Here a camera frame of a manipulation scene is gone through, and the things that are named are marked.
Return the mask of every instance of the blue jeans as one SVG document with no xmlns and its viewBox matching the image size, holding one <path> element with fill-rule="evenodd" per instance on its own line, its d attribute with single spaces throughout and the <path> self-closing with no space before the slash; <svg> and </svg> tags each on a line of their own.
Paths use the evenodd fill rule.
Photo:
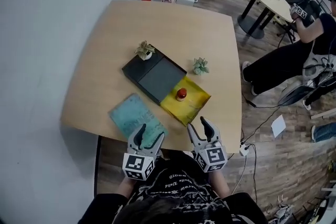
<svg viewBox="0 0 336 224">
<path fill-rule="evenodd" d="M 318 126 L 314 131 L 315 142 L 320 142 L 323 140 L 328 140 L 336 136 L 336 123 L 329 123 L 326 125 Z"/>
</svg>

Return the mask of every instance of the black pants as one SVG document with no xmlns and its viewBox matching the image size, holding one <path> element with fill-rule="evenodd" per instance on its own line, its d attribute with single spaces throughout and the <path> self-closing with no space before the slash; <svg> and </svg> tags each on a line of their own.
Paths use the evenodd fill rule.
<svg viewBox="0 0 336 224">
<path fill-rule="evenodd" d="M 302 67 L 312 44 L 298 41 L 275 49 L 244 69 L 244 78 L 256 94 L 276 87 L 285 80 L 302 75 Z"/>
<path fill-rule="evenodd" d="M 316 101 L 317 99 L 320 99 L 322 95 L 331 92 L 335 88 L 336 83 L 326 87 L 318 87 L 315 91 L 313 91 L 311 95 L 308 96 L 308 98 L 306 99 L 306 105 L 310 105 L 312 102 Z"/>
</svg>

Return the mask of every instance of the round white table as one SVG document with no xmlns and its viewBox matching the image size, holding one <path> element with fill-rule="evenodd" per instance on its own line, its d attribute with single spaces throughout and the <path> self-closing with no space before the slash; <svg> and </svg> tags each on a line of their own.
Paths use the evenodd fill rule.
<svg viewBox="0 0 336 224">
<path fill-rule="evenodd" d="M 264 28 L 272 20 L 275 14 L 287 22 L 293 21 L 289 12 L 290 6 L 286 0 L 259 0 L 265 5 L 263 12 L 256 20 L 247 16 L 255 1 L 256 0 L 250 0 L 244 12 L 238 17 L 240 27 L 250 36 L 257 39 L 263 38 L 265 35 Z"/>
</svg>

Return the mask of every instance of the wooden floor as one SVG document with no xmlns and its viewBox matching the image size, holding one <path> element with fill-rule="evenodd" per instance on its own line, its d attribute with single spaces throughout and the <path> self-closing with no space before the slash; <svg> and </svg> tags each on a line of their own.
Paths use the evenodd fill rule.
<svg viewBox="0 0 336 224">
<path fill-rule="evenodd" d="M 240 15 L 249 0 L 199 0 L 196 7 L 209 9 L 232 17 L 238 45 L 239 61 L 255 61 L 266 53 L 276 49 L 280 38 L 276 36 L 281 29 L 270 23 L 265 28 L 263 39 L 253 39 L 246 36 L 237 24 Z M 263 9 L 262 4 L 253 6 L 249 15 L 257 17 Z M 282 45 L 288 44 L 285 38 Z M 249 85 L 242 81 L 244 95 L 252 99 Z M 254 99 L 259 105 L 274 106 L 286 83 L 265 92 Z M 265 121 L 275 109 L 256 109 L 245 101 L 243 106 L 242 127 L 245 137 L 251 135 L 255 128 Z M 320 188 L 328 180 L 327 166 L 335 157 L 336 140 L 311 143 L 310 129 L 313 124 L 326 124 L 333 120 L 310 120 L 310 116 L 334 108 L 336 102 L 332 93 L 323 96 L 312 105 L 312 111 L 306 111 L 302 103 L 280 108 L 267 123 L 248 141 L 255 144 L 257 149 L 256 188 L 258 205 L 270 218 L 269 211 L 277 210 L 277 196 L 283 195 L 287 204 L 295 206 L 296 216 L 303 214 L 303 205 L 310 208 L 307 202 L 316 203 L 314 197 L 322 197 Z M 274 139 L 270 124 L 279 115 L 283 115 L 286 130 Z M 122 180 L 121 165 L 126 144 L 108 138 L 102 138 L 98 170 L 98 193 L 113 192 Z M 244 191 L 255 199 L 254 193 L 254 161 L 255 154 L 250 147 L 244 176 L 236 192 Z M 235 154 L 223 169 L 229 187 L 234 188 L 243 171 L 245 158 Z"/>
</svg>

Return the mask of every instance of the white paper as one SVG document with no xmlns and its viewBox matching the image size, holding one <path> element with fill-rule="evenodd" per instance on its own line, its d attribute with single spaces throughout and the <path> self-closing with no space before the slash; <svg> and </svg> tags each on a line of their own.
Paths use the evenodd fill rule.
<svg viewBox="0 0 336 224">
<path fill-rule="evenodd" d="M 278 118 L 273 121 L 271 127 L 275 138 L 286 128 L 284 117 L 282 117 L 282 115 L 278 116 Z"/>
</svg>

